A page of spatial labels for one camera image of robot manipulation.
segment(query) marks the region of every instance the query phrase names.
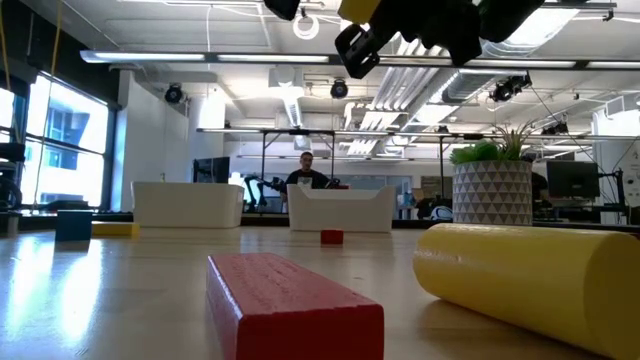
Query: potted plant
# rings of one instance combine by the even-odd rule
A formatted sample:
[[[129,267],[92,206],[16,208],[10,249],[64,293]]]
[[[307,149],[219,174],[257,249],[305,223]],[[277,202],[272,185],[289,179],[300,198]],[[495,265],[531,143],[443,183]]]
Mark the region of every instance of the potted plant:
[[[529,125],[516,130],[496,126],[502,141],[453,150],[454,222],[531,225],[531,163],[521,160]]]

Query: geometric patterned planter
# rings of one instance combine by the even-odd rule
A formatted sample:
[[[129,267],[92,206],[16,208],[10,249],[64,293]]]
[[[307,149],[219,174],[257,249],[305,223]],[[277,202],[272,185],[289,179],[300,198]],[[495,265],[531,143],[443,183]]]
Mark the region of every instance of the geometric patterned planter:
[[[456,165],[453,222],[531,225],[531,163],[478,161]]]

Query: yellow foam cylinder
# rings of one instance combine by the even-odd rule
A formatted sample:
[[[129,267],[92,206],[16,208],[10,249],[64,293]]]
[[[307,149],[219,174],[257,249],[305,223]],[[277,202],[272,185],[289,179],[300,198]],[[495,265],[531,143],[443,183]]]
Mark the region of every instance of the yellow foam cylinder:
[[[342,0],[338,15],[356,24],[368,23],[380,0]]]
[[[101,222],[91,223],[91,234],[93,236],[130,236],[137,237],[140,233],[140,226],[136,223],[123,222]]]
[[[622,360],[640,358],[640,240],[586,230],[443,224],[413,257],[444,300]]]

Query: table surface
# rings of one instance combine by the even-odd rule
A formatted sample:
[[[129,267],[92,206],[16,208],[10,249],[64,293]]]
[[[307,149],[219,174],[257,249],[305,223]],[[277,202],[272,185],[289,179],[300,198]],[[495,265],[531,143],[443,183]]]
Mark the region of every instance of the table surface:
[[[53,233],[0,239],[0,359],[222,359],[205,303],[206,257],[272,252],[384,306],[385,359],[596,359],[438,300],[417,284],[419,230],[142,229],[56,247]]]

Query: red wooden block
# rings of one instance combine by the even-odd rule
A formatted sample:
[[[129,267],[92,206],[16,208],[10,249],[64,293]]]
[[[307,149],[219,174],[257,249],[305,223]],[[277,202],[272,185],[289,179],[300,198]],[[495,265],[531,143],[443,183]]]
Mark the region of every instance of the red wooden block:
[[[210,256],[207,298],[225,360],[383,358],[381,305],[280,256]]]
[[[322,230],[320,232],[320,242],[326,245],[342,245],[344,241],[344,231],[342,230]]]

